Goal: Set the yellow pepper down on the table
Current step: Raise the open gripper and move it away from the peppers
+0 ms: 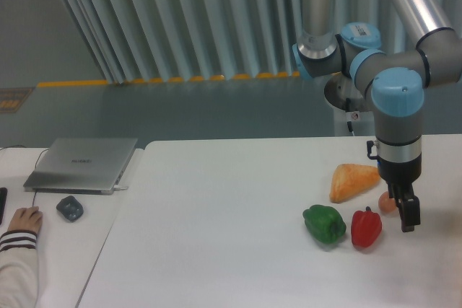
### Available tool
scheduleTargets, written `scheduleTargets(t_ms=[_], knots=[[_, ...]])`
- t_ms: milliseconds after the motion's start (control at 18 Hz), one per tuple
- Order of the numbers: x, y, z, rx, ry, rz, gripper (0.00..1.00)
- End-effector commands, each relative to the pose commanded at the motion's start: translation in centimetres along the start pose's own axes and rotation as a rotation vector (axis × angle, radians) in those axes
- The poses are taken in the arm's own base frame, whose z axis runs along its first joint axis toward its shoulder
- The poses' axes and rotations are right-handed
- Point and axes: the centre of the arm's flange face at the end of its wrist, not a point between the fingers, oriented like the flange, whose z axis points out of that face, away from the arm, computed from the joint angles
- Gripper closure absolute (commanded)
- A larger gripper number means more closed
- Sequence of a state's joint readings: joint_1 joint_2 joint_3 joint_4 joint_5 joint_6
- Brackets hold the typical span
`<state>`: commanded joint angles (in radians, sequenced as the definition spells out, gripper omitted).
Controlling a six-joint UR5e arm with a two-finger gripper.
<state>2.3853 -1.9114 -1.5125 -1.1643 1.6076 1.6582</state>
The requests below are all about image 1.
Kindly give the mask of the person's hand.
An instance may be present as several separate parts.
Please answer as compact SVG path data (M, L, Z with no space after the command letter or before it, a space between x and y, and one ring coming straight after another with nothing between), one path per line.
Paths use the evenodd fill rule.
M32 232L39 234L43 225L43 212L37 206L19 208L9 223L8 232Z

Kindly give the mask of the white striped sleeve forearm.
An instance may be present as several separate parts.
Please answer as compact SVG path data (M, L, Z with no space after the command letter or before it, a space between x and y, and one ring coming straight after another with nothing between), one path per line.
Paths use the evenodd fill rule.
M37 234L24 229L1 236L1 307L35 307L38 299Z

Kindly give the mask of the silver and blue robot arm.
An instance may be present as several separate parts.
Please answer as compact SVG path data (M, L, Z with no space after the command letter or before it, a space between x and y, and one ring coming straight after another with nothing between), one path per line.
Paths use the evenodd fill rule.
M436 0L391 0L414 49L388 55L376 28L333 29L334 0L302 0L302 34L293 46L298 71L311 79L339 72L372 111L375 139L367 155L378 163L403 232L420 223L413 183L422 171L424 91L461 80L461 39Z

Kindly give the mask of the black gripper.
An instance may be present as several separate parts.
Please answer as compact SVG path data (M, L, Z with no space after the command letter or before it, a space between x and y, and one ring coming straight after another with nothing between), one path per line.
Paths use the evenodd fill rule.
M387 182L389 198L395 201L401 218L401 231L413 232L421 224L420 203L412 184L422 172L422 140L408 144L367 141L367 157L378 164L378 172Z

